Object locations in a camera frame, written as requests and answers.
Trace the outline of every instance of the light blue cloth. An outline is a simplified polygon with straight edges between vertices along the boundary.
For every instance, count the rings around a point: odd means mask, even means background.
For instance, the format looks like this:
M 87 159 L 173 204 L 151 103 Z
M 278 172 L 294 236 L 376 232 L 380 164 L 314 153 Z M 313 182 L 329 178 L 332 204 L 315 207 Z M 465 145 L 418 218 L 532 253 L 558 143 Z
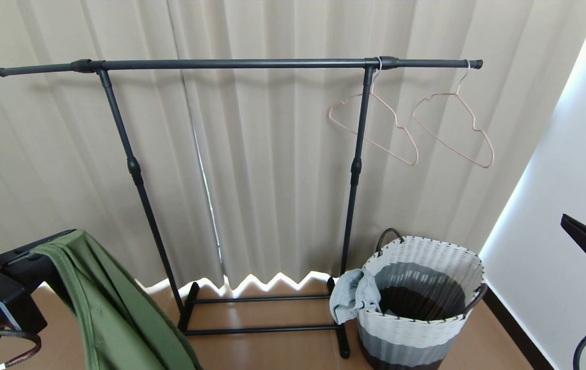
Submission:
M 360 309 L 380 311 L 380 291 L 375 277 L 365 269 L 345 272 L 330 297 L 330 312 L 337 324 L 356 318 Z

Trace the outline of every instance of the basket handle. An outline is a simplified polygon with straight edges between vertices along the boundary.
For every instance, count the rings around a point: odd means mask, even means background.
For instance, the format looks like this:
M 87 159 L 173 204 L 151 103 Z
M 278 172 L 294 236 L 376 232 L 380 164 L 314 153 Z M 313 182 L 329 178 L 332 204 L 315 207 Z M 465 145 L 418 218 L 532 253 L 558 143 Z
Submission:
M 480 302 L 482 300 L 482 298 L 485 296 L 485 293 L 487 293 L 489 287 L 487 286 L 487 283 L 482 283 L 480 285 L 480 287 L 478 288 L 478 290 L 480 290 L 480 292 L 478 292 L 478 295 L 476 296 L 475 299 L 473 299 L 473 301 L 471 301 L 471 303 L 469 303 L 466 308 L 464 309 L 464 317 L 466 317 L 466 314 L 471 311 L 471 309 L 473 309 L 473 307 L 476 306 L 476 304 L 478 304 L 478 302 Z
M 389 232 L 393 232 L 397 237 L 399 237 L 400 239 L 403 238 L 402 235 L 400 235 L 400 233 L 398 232 L 398 230 L 389 227 L 389 229 L 384 230 L 384 232 L 382 232 L 382 236 L 380 236 L 380 241 L 377 242 L 377 246 L 375 247 L 375 253 L 378 253 L 379 251 L 382 250 L 382 242 L 384 242 L 384 237 L 386 236 L 386 234 L 388 234 Z

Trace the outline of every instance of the green cloth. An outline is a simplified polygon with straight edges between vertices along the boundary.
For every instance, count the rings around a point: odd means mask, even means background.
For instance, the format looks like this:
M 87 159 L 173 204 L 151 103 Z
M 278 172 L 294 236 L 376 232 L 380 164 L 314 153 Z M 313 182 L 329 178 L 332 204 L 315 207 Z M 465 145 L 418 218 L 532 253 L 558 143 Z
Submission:
M 201 369 L 184 335 L 87 232 L 32 253 L 51 258 L 60 273 L 67 291 L 56 293 L 78 318 L 88 369 Z

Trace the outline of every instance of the curtain fold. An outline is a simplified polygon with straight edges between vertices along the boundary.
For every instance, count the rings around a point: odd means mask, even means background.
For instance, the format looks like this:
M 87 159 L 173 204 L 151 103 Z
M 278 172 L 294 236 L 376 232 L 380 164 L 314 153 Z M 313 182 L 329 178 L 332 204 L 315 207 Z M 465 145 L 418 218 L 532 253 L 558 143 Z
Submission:
M 586 2 L 0 2 L 0 66 L 76 59 L 483 59 L 461 95 L 496 149 L 474 166 L 413 122 L 420 99 L 464 70 L 382 71 L 375 91 L 420 151 L 409 167 L 365 143 L 350 267 L 380 232 L 480 250 L 544 131 L 586 35 Z M 337 274 L 355 136 L 327 119 L 361 92 L 362 70 L 111 71 L 115 94 L 179 284 L 248 274 Z M 356 129 L 358 99 L 335 110 Z M 455 99 L 418 118 L 487 161 Z M 366 136 L 412 159 L 371 100 Z M 0 252 L 87 229 L 143 284 L 164 279 L 112 116 L 95 75 L 0 78 Z

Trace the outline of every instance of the brown wooden floor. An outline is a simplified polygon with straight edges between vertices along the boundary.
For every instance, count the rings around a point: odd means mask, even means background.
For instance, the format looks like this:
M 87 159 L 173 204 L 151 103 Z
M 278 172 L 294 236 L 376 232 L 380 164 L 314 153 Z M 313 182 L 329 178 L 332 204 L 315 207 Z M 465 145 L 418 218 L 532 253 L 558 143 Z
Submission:
M 243 291 L 243 297 L 263 294 L 308 294 L 326 292 L 324 281 L 309 280 L 296 291 L 284 282 L 276 283 L 269 292 L 256 284 Z M 217 297 L 213 288 L 203 286 L 199 298 Z M 42 331 L 43 348 L 34 358 L 13 368 L 84 368 L 81 333 L 75 318 L 60 299 L 46 288 L 33 297 L 44 312 L 49 326 Z M 169 289 L 152 293 L 164 311 L 178 321 L 176 305 Z M 195 307 L 191 329 L 228 328 L 269 325 L 313 325 L 331 323 L 325 300 L 248 302 L 211 304 Z M 281 332 L 248 335 L 190 337 L 201 364 L 207 370 L 227 368 L 369 368 L 356 339 L 356 322 L 347 324 L 352 356 L 342 359 L 337 352 L 333 331 Z M 0 341 L 0 363 L 28 349 L 30 343 L 18 339 Z M 489 311 L 479 304 L 467 321 L 441 370 L 532 370 L 514 342 Z

